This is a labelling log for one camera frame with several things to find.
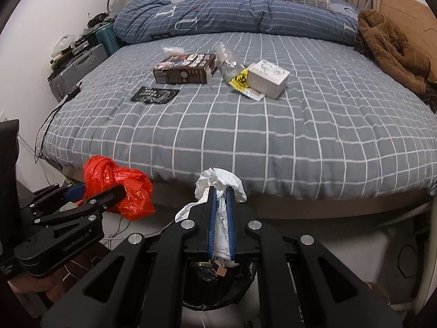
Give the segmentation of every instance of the brown jacket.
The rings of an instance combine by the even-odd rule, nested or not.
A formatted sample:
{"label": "brown jacket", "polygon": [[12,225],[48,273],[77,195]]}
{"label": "brown jacket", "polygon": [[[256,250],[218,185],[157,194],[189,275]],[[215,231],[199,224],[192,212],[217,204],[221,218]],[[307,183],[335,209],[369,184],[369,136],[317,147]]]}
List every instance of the brown jacket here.
{"label": "brown jacket", "polygon": [[408,42],[401,29],[376,10],[358,14],[361,49],[370,49],[383,72],[413,91],[435,113],[437,110],[437,79],[431,71],[429,58]]}

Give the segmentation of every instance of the metal screw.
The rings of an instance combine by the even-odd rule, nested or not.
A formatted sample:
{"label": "metal screw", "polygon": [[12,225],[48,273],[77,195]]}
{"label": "metal screw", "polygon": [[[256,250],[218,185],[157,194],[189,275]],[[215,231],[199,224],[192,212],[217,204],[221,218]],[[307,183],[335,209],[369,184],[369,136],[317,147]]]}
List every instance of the metal screw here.
{"label": "metal screw", "polygon": [[131,234],[129,236],[129,243],[130,244],[138,244],[143,240],[143,236],[141,234],[135,233],[135,234]]}
{"label": "metal screw", "polygon": [[301,243],[304,245],[313,245],[314,238],[308,234],[305,234],[304,236],[301,236]]}
{"label": "metal screw", "polygon": [[191,228],[194,227],[195,224],[196,224],[196,223],[194,223],[193,220],[191,220],[191,219],[186,219],[186,220],[184,220],[184,221],[181,222],[181,227],[184,228],[184,229],[191,229]]}
{"label": "metal screw", "polygon": [[250,229],[258,230],[263,226],[263,224],[260,221],[250,221],[248,226]]}

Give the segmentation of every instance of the floor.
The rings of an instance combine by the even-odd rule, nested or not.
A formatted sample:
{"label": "floor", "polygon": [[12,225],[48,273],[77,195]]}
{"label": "floor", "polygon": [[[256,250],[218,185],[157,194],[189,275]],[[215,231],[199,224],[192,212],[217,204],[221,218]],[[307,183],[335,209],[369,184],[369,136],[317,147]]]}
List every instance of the floor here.
{"label": "floor", "polygon": [[[417,257],[413,249],[405,247],[402,250],[407,244],[415,247],[412,220],[389,227],[377,227],[378,224],[400,213],[391,211],[340,219],[265,220],[265,222],[273,225],[283,235],[313,235],[360,279],[383,286],[390,295],[391,303],[404,303],[410,299],[417,266]],[[129,227],[116,238],[126,238],[131,233],[151,234],[159,231],[174,218],[174,214],[174,211],[168,209],[158,211],[150,217],[130,223]],[[120,218],[112,213],[104,214],[106,237],[127,227],[128,221],[122,219],[120,222]],[[111,241],[112,248],[120,242]],[[398,255],[399,267],[404,275],[409,277],[408,279],[405,279],[398,269]],[[183,327],[186,328],[242,328],[246,320],[252,320],[255,327],[261,327],[256,280],[238,305],[207,312],[184,309],[182,314]]]}

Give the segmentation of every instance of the gray plaid bedsheet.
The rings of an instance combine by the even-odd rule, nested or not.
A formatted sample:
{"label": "gray plaid bedsheet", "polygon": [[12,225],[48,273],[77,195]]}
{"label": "gray plaid bedsheet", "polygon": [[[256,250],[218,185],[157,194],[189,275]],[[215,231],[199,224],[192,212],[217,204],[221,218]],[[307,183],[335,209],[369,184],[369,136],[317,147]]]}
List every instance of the gray plaid bedsheet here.
{"label": "gray plaid bedsheet", "polygon": [[[279,99],[252,101],[211,85],[156,85],[162,46],[212,51],[226,41],[245,64],[291,72]],[[181,88],[165,105],[131,102],[141,86]],[[193,185],[202,170],[235,173],[248,193],[352,198],[437,179],[437,117],[352,47],[302,37],[201,34],[132,45],[87,75],[55,117],[44,156],[81,167],[93,155],[155,180]]]}

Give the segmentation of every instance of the red plastic bag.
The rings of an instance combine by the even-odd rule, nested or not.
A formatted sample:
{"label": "red plastic bag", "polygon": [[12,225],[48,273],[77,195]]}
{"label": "red plastic bag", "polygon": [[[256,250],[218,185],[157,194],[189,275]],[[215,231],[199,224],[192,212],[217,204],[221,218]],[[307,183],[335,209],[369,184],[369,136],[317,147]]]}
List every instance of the red plastic bag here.
{"label": "red plastic bag", "polygon": [[118,213],[130,221],[155,213],[150,200],[153,184],[142,171],[119,167],[111,158],[93,156],[84,165],[85,196],[93,197],[116,184],[125,187],[126,197],[109,212]]}

